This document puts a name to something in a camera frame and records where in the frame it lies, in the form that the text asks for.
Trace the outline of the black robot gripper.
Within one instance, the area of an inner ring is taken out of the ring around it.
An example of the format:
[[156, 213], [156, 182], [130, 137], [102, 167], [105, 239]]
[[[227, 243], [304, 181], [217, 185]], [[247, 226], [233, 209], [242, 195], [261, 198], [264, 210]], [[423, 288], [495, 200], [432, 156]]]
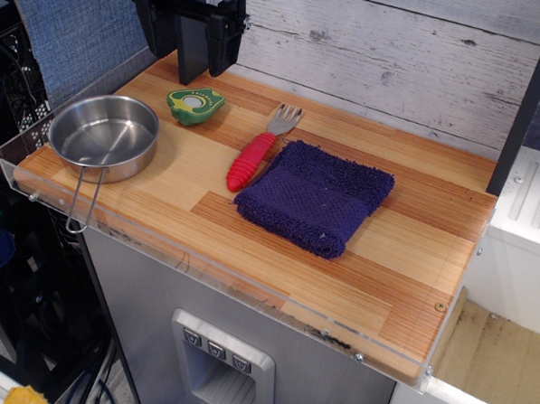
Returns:
[[247, 0], [134, 0], [151, 52], [162, 59], [175, 49], [175, 17], [206, 22], [208, 70], [219, 76], [238, 60]]

